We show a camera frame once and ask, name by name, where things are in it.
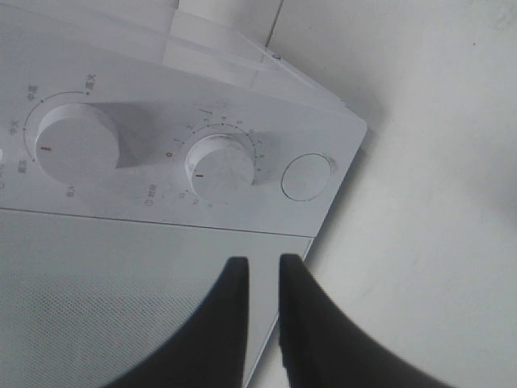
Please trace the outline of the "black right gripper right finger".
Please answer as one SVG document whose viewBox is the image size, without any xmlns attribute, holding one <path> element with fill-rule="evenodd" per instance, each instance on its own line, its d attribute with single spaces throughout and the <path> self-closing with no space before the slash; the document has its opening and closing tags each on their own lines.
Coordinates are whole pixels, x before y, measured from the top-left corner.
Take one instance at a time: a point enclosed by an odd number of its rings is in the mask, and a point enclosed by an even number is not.
<svg viewBox="0 0 517 388">
<path fill-rule="evenodd" d="M 488 387 L 479 365 L 455 381 L 418 365 L 365 331 L 336 305 L 304 260 L 279 261 L 278 323 L 291 387 Z"/>
</svg>

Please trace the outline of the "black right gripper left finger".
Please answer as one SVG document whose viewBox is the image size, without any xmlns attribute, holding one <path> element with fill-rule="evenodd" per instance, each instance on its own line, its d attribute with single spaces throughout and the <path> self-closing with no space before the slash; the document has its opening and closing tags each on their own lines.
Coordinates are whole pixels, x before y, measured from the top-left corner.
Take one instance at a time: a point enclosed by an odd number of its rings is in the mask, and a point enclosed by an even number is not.
<svg viewBox="0 0 517 388">
<path fill-rule="evenodd" d="M 249 263 L 231 257 L 192 316 L 110 387 L 241 387 L 249 327 Z"/>
</svg>

